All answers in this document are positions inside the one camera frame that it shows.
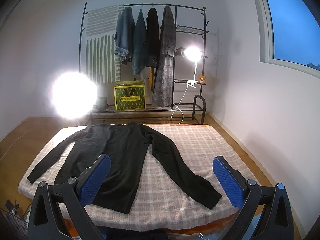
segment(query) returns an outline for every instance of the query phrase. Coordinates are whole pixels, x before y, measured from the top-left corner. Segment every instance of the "blue textured pad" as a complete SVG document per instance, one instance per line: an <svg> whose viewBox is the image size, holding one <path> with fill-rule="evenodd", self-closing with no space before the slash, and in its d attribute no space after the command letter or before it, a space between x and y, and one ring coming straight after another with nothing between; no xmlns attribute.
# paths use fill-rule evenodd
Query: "blue textured pad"
<svg viewBox="0 0 320 240"><path fill-rule="evenodd" d="M239 209L242 208L244 193L232 174L217 157L213 160L212 168L231 204Z"/></svg>
<svg viewBox="0 0 320 240"><path fill-rule="evenodd" d="M106 155L80 189L79 202L81 206L84 207L92 203L101 184L110 171L110 166L110 157Z"/></svg>

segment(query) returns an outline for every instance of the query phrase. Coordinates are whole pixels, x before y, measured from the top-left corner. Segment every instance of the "window glass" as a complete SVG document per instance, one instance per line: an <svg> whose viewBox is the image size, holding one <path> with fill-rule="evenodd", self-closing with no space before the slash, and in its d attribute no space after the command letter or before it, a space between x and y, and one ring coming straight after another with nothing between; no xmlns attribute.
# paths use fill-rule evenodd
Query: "window glass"
<svg viewBox="0 0 320 240"><path fill-rule="evenodd" d="M320 70L320 26L302 0L268 0L274 59Z"/></svg>

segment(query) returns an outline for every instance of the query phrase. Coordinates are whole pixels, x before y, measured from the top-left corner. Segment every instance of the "gray plaid coat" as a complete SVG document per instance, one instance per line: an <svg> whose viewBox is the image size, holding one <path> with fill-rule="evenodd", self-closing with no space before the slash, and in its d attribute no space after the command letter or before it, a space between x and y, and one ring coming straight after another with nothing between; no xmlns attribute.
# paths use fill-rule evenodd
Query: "gray plaid coat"
<svg viewBox="0 0 320 240"><path fill-rule="evenodd" d="M176 28L169 6L164 8L160 29L160 57L156 68L152 105L165 107L172 103L173 56L176 47Z"/></svg>

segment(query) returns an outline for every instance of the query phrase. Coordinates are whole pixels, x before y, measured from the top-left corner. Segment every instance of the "teddy bear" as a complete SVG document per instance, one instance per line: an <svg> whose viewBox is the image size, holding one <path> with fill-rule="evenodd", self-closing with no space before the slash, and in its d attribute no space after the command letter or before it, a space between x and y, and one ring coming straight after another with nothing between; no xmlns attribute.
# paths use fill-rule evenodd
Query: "teddy bear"
<svg viewBox="0 0 320 240"><path fill-rule="evenodd" d="M199 84L205 84L204 80L207 76L199 75Z"/></svg>

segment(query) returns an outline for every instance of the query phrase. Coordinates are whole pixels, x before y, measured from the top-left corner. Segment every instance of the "bright light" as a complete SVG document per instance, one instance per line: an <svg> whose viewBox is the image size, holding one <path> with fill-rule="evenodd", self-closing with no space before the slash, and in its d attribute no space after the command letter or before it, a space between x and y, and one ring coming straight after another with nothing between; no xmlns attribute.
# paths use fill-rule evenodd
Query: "bright light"
<svg viewBox="0 0 320 240"><path fill-rule="evenodd" d="M197 47L189 47L184 51L186 57L194 62L198 62L201 59L201 51Z"/></svg>
<svg viewBox="0 0 320 240"><path fill-rule="evenodd" d="M85 75L64 73L53 85L53 103L66 118L81 117L97 100L97 87Z"/></svg>

